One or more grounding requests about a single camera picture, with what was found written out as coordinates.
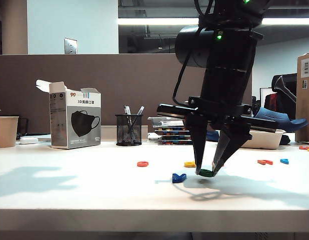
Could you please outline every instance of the desk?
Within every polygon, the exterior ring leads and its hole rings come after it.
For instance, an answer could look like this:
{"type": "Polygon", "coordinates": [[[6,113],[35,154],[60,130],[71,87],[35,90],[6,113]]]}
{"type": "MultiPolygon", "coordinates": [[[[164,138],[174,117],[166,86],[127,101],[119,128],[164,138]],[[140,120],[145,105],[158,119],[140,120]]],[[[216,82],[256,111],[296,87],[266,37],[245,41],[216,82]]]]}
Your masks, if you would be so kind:
{"type": "MultiPolygon", "coordinates": [[[[203,168],[216,145],[206,143],[203,168]]],[[[309,232],[308,151],[239,149],[213,178],[183,167],[193,159],[191,145],[149,142],[0,148],[0,230],[309,232]],[[172,173],[187,179],[172,184],[172,173]]]]}

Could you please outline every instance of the black face mask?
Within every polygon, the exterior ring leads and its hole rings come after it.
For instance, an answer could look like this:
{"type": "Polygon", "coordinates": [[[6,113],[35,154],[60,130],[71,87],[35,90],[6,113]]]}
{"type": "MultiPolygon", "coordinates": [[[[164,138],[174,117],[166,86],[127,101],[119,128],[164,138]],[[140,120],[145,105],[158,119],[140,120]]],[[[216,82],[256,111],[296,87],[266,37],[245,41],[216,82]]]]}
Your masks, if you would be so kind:
{"type": "Polygon", "coordinates": [[[78,137],[88,134],[92,129],[98,126],[100,117],[88,115],[87,111],[76,111],[71,115],[71,125],[78,137]],[[98,123],[92,127],[93,121],[98,118],[98,123]]]}

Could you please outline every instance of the cardboard box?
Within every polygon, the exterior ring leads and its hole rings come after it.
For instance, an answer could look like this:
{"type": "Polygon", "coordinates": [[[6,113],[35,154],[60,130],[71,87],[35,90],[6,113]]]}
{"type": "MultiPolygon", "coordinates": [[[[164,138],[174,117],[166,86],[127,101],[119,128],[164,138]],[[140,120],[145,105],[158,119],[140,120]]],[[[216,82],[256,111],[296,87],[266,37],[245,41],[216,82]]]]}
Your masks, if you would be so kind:
{"type": "Polygon", "coordinates": [[[49,84],[53,148],[74,149],[100,144],[101,94],[95,88],[67,89],[63,81],[49,84]]]}
{"type": "Polygon", "coordinates": [[[296,83],[296,119],[305,118],[308,125],[296,131],[297,142],[309,142],[309,53],[299,56],[296,83]]]}

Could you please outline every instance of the yellow foam piece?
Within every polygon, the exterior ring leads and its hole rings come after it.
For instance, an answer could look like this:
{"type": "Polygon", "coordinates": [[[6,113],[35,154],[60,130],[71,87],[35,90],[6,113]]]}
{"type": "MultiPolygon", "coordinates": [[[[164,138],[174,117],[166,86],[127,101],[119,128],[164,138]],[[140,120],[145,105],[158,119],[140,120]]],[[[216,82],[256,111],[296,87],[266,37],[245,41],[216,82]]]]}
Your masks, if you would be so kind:
{"type": "Polygon", "coordinates": [[[184,166],[186,168],[195,168],[196,167],[196,162],[195,161],[185,161],[184,166]]]}

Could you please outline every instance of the box flap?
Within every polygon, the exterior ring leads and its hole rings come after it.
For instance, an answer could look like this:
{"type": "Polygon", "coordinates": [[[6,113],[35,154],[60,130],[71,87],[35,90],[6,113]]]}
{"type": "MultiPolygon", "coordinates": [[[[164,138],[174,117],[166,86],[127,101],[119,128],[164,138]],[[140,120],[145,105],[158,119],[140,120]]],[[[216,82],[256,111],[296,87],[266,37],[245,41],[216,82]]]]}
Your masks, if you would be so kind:
{"type": "Polygon", "coordinates": [[[35,81],[35,86],[45,93],[49,93],[49,84],[51,82],[38,79],[35,81]]]}
{"type": "Polygon", "coordinates": [[[49,84],[49,93],[65,92],[67,87],[63,81],[52,82],[49,84]]]}
{"type": "Polygon", "coordinates": [[[98,92],[97,89],[93,88],[93,87],[85,87],[85,88],[80,88],[81,92],[83,93],[95,93],[95,94],[99,94],[100,92],[98,92]]]}

